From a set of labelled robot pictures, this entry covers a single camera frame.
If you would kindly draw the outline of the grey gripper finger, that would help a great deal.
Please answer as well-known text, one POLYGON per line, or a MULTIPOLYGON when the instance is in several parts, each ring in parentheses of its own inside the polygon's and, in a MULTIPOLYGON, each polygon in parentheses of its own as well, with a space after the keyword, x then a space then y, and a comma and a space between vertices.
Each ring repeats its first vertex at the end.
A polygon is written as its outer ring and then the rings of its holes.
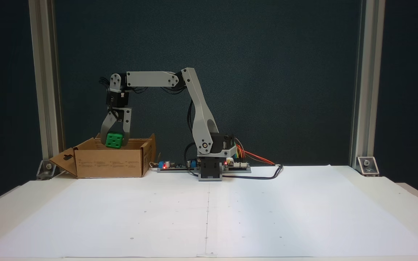
POLYGON ((122 147, 125 147, 130 138, 130 129, 131 129, 131 122, 130 121, 124 121, 123 122, 123 141, 122 141, 122 147))
POLYGON ((100 129, 100 139, 103 145, 108 146, 108 138, 111 134, 113 138, 119 134, 118 119, 115 111, 108 111, 100 129))

